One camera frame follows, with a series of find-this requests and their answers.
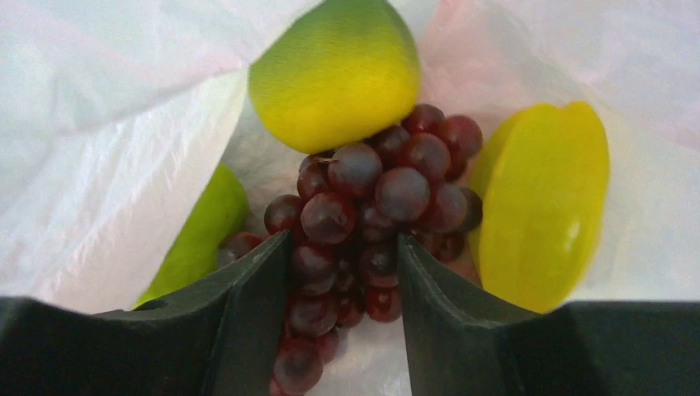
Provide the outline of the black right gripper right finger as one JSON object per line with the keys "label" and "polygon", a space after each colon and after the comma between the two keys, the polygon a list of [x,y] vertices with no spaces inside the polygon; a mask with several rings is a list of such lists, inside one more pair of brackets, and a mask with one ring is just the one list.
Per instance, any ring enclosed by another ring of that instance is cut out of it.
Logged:
{"label": "black right gripper right finger", "polygon": [[415,395],[696,395],[694,302],[576,301],[538,314],[397,240]]}

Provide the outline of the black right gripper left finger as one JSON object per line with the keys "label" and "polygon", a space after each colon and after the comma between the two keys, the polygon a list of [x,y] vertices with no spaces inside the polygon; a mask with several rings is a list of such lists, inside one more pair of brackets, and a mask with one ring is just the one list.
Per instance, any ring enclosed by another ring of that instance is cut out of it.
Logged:
{"label": "black right gripper left finger", "polygon": [[4,395],[265,395],[286,300],[288,233],[132,311],[1,300]]}

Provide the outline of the purple fake grapes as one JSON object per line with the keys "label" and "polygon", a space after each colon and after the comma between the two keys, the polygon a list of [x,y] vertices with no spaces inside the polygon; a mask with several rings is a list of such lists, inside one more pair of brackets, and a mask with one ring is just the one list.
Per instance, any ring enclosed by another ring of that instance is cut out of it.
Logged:
{"label": "purple fake grapes", "polygon": [[296,192],[267,204],[260,232],[238,231],[220,242],[223,266],[276,233],[293,241],[270,394],[307,394],[351,328],[401,317],[399,235],[415,238],[440,262],[462,254],[466,234],[481,223],[482,201],[456,182],[483,143],[473,118],[418,104],[360,143],[307,156]]}

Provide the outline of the yellow fake fruit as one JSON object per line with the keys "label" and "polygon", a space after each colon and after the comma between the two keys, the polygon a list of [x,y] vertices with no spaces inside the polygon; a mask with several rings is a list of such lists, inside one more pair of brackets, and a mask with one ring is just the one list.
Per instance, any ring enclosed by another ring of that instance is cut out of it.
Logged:
{"label": "yellow fake fruit", "polygon": [[468,237],[483,288],[539,314],[561,304],[598,245],[609,175],[603,123],[584,101],[536,104],[501,123],[469,180],[483,202]]}

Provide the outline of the pink plastic bag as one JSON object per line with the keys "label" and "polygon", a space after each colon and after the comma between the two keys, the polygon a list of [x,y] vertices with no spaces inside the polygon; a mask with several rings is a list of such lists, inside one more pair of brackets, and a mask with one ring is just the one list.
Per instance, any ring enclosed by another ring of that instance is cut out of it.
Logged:
{"label": "pink plastic bag", "polygon": [[[132,311],[222,158],[267,199],[297,157],[255,118],[248,66],[311,1],[4,1],[1,300]],[[486,134],[584,101],[610,177],[568,298],[699,306],[699,4],[398,1],[423,97]],[[415,395],[403,318],[348,335],[315,395]]]}

